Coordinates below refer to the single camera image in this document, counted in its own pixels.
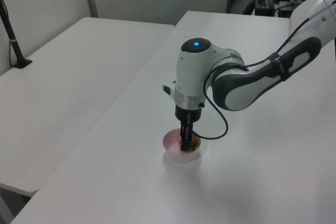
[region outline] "black cable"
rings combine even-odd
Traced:
[[[10,48],[11,48],[10,43],[11,43],[11,41],[9,41],[9,65],[12,68],[13,66],[12,66],[12,60],[11,60],[11,57],[10,57],[11,56],[11,53],[10,53]]]
[[[280,7],[276,8],[275,11],[280,10],[280,9],[283,9],[283,8],[286,8],[286,7],[290,7],[290,6],[296,6],[296,5],[300,5],[300,4],[288,4],[288,5],[283,5],[283,6],[280,6]]]
[[[310,19],[307,18],[305,21],[303,21],[293,32],[292,34],[285,40],[285,42],[279,47],[279,49],[276,51],[276,53],[280,52],[280,50],[290,41],[290,39],[296,34],[296,32],[309,21]]]
[[[231,66],[229,69],[232,69],[232,68],[239,68],[239,69],[243,69],[243,70],[246,70],[246,68],[249,68],[249,67],[254,67],[256,65],[259,65],[263,62],[265,62],[267,59],[265,60],[262,60],[262,61],[259,61],[257,63],[254,63],[254,64],[250,64],[250,65],[234,65],[234,66]],[[214,68],[213,70],[211,70],[211,72],[206,76],[205,80],[204,80],[204,83],[203,83],[203,93],[204,93],[204,96],[205,96],[205,99],[211,104],[211,106],[217,111],[217,113],[221,116],[221,118],[224,120],[224,123],[225,123],[225,126],[226,126],[226,130],[225,132],[220,135],[220,136],[217,136],[217,137],[206,137],[206,136],[201,136],[201,135],[198,135],[196,132],[193,131],[193,134],[199,138],[202,138],[202,139],[206,139],[206,140],[216,140],[216,139],[219,139],[219,138],[222,138],[223,136],[225,136],[229,130],[229,124],[225,118],[225,116],[222,114],[222,112],[219,110],[219,108],[217,108],[217,106],[210,100],[210,98],[208,97],[208,95],[206,94],[206,83],[208,82],[208,79],[210,78],[210,76],[218,69],[220,68],[222,65],[220,66],[217,66],[216,68]]]
[[[1,0],[1,3],[3,4],[3,6],[4,6],[4,8],[5,8],[5,11],[6,11],[6,14],[7,14],[7,16],[8,16],[7,6],[6,6],[5,2],[4,2],[4,0]]]

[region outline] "floor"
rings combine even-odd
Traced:
[[[242,14],[251,0],[231,0],[230,13]],[[9,224],[29,201],[28,197],[0,188],[0,224]]]

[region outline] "pink bowl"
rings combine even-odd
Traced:
[[[195,135],[192,136],[192,140],[197,140],[198,145],[196,149],[188,150],[187,152],[181,150],[181,136],[180,129],[174,129],[169,131],[163,138],[163,146],[166,149],[167,156],[179,163],[185,163],[193,160],[198,154],[198,148],[201,145],[201,139]]]

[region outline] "white desk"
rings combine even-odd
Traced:
[[[32,196],[173,26],[84,18],[0,77],[0,187]]]
[[[253,63],[282,44],[287,26],[288,19],[188,12],[13,224],[331,223],[333,42],[249,108],[225,112],[228,135],[203,140],[198,158],[179,164],[164,155],[162,138],[180,123],[161,84],[174,77],[181,44],[204,37]],[[207,104],[194,129],[215,136],[223,125]]]

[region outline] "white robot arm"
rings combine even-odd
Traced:
[[[236,51],[219,48],[203,38],[185,42],[177,59],[175,87],[163,86],[174,99],[175,116],[181,121],[181,150],[190,145],[193,123],[201,117],[208,87],[212,87],[220,108],[247,108],[310,63],[324,45],[336,38],[335,3],[336,0],[303,2],[291,15],[289,38],[252,70]]]

